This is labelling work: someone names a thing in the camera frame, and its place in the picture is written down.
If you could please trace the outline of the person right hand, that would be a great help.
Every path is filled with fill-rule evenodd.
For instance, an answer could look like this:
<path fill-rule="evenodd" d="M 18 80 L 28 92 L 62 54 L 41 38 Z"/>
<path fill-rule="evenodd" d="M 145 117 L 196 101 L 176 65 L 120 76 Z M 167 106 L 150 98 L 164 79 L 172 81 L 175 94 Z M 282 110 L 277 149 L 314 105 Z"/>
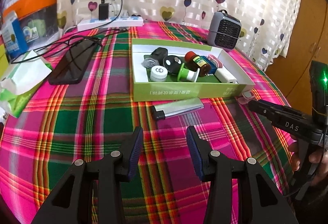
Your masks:
<path fill-rule="evenodd" d="M 294 141 L 289 145 L 288 150 L 292 153 L 291 156 L 291 168 L 294 172 L 293 178 L 293 187 L 301 186 L 304 181 L 302 175 L 298 173 L 301 168 L 305 168 L 305 158 L 300 157 L 300 151 L 298 149 L 298 141 Z M 315 172 L 314 178 L 311 180 L 310 185 L 315 186 L 327 179 L 327 150 L 318 149 L 315 152 L 311 153 L 308 158 L 308 162 L 317 166 L 317 171 Z"/>

